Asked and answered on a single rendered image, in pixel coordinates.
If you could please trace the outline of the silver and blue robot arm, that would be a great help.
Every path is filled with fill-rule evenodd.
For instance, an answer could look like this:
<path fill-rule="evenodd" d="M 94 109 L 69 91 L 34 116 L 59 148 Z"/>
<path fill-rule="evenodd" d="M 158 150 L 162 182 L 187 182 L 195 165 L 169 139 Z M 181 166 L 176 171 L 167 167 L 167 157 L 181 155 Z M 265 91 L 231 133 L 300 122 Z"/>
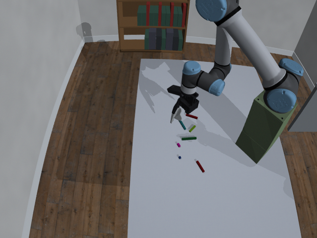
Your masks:
<path fill-rule="evenodd" d="M 187 61 L 182 71 L 181 86 L 170 86 L 167 88 L 168 93 L 183 97 L 181 91 L 193 94 L 199 87 L 215 96 L 221 95 L 225 87 L 224 79 L 231 70 L 234 40 L 263 80 L 266 106 L 281 114 L 292 110 L 303 76 L 302 66 L 288 58 L 282 58 L 276 63 L 242 16 L 239 0 L 196 0 L 195 5 L 201 17 L 217 25 L 214 67 L 207 73 L 201 70 L 198 62 Z"/>

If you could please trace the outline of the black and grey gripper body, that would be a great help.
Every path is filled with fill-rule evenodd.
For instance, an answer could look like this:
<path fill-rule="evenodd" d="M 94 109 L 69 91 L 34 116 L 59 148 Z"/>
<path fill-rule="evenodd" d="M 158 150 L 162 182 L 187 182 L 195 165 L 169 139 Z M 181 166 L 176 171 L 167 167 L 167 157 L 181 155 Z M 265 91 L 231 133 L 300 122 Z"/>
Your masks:
<path fill-rule="evenodd" d="M 198 97 L 198 93 L 195 92 L 193 94 L 185 94 L 181 91 L 181 93 L 184 95 L 183 97 L 178 98 L 179 106 L 181 106 L 186 114 L 190 114 L 193 110 L 198 108 L 199 100 L 196 98 Z M 194 101 L 194 102 L 193 102 Z"/>

